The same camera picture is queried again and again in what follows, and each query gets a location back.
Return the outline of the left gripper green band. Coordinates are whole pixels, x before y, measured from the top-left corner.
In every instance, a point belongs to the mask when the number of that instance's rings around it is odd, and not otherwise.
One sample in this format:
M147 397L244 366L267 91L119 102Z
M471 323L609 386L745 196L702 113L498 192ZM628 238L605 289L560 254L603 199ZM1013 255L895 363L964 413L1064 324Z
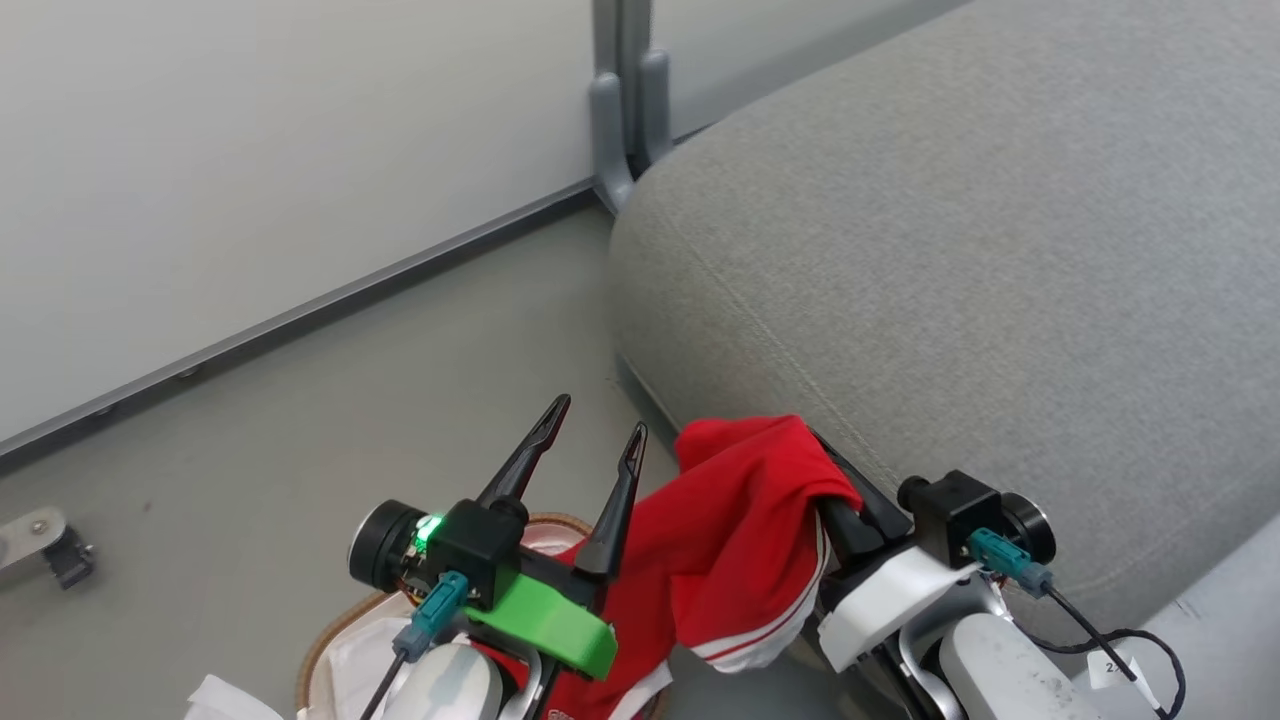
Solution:
M518 442L500 470L477 496L490 507L500 498L521 500L541 456L554 445L572 398L558 395ZM617 478L591 533L573 564L531 548L518 551L518 566L498 571L490 607L470 601L470 621L490 628L556 660L581 676L603 682L618 653L618 641L603 618L618 577L640 486L649 429L637 421L617 464Z

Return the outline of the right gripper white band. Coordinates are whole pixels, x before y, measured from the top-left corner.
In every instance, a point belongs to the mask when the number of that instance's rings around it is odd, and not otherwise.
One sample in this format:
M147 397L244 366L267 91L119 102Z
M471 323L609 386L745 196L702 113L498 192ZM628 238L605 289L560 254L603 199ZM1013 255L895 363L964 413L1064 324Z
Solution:
M819 575L817 653L826 666L842 673L883 643L924 653L960 620L986 612L987 578L975 564L951 569L911 546L869 568L842 569L879 553L881 533L910 533L913 520L822 434L812 434L861 498L859 512L846 498L819 498L819 519L841 566L831 560Z

